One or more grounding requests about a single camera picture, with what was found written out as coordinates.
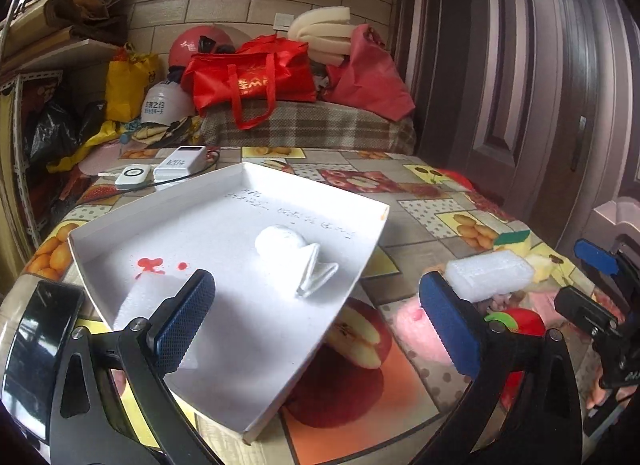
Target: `black plastic bag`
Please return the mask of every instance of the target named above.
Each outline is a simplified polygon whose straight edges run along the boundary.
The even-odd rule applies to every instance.
[[[96,100],[95,102],[89,102],[84,106],[84,111],[82,113],[82,125],[78,136],[79,145],[84,144],[85,141],[100,132],[106,112],[106,100]]]
[[[32,166],[71,156],[80,145],[80,120],[64,95],[56,90],[38,116],[28,159]]]

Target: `table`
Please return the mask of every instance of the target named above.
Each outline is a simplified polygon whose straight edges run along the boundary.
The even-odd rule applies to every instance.
[[[158,164],[172,151],[172,148],[130,151],[120,156],[114,172],[132,162]],[[395,313],[416,295],[420,276],[426,271],[441,270],[447,261],[493,249],[490,245],[475,247],[473,242],[465,241],[456,217],[472,218],[476,224],[497,234],[523,232],[528,230],[527,225],[412,156],[309,148],[243,147],[212,151],[218,153],[216,168],[241,161],[258,163],[360,193],[390,206],[379,246],[352,297],[380,319],[381,330],[388,330],[392,343],[381,368],[360,371],[351,365],[341,365],[333,350],[323,347],[314,360],[316,365],[311,365],[315,369],[310,371],[316,374],[319,380],[316,382],[323,384],[321,390],[313,390],[319,387],[317,384],[296,388],[287,400],[288,407],[281,409],[250,446],[183,406],[192,423],[227,464],[408,463],[455,406],[470,380],[452,366],[418,356],[398,336]],[[66,255],[65,243],[59,239],[65,239],[65,232],[74,225],[153,191],[149,188],[113,195],[116,192],[113,179],[101,177],[84,193],[77,206],[44,241],[0,305],[1,369],[4,369],[17,323],[38,280],[44,276],[81,285],[78,269],[70,255]],[[544,257],[551,255],[561,261],[550,279],[558,285],[573,284],[589,295],[601,297],[571,261],[554,252],[535,234],[530,233],[528,239],[530,252]],[[60,246],[63,247],[60,253],[55,256],[50,253],[51,247]],[[521,307],[536,308],[530,293],[519,294],[513,300]],[[82,322],[92,330],[106,329],[89,301],[81,316]],[[560,329],[567,340],[578,388],[584,398],[593,383],[598,359],[589,348],[589,341],[571,326],[565,323]],[[129,396],[126,392],[123,397],[127,412],[135,418],[134,425],[142,441],[153,443],[148,430],[145,432],[140,413],[135,412],[135,405],[131,406],[132,396],[130,390],[127,391]],[[318,397],[321,401],[314,403],[312,398]],[[498,406],[480,444],[494,437],[503,419],[504,412]]]

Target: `folded white towel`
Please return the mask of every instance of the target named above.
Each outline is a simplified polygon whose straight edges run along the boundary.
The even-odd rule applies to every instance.
[[[272,265],[278,288],[308,297],[326,283],[338,263],[320,263],[320,244],[308,244],[299,233],[282,225],[267,226],[255,238],[260,257]]]

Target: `door handle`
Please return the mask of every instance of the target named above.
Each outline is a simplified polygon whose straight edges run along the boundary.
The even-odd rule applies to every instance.
[[[571,158],[571,167],[572,172],[576,172],[578,170],[578,162],[580,161],[580,155],[582,154],[582,146],[584,144],[584,134],[587,129],[587,119],[584,116],[580,116],[580,121],[578,122],[578,134],[575,137],[575,146],[574,146],[574,155]]]

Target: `red tote bag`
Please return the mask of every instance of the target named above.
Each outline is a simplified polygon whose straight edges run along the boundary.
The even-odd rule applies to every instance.
[[[246,42],[236,53],[196,54],[180,85],[192,95],[200,114],[209,106],[231,102],[238,128],[250,129],[271,116],[276,99],[316,101],[307,49],[306,43],[267,35]],[[244,120],[243,98],[266,99],[267,111]]]
[[[397,122],[415,109],[406,85],[379,35],[368,24],[351,33],[351,55],[341,66],[327,66],[331,88],[322,99],[366,109]]]

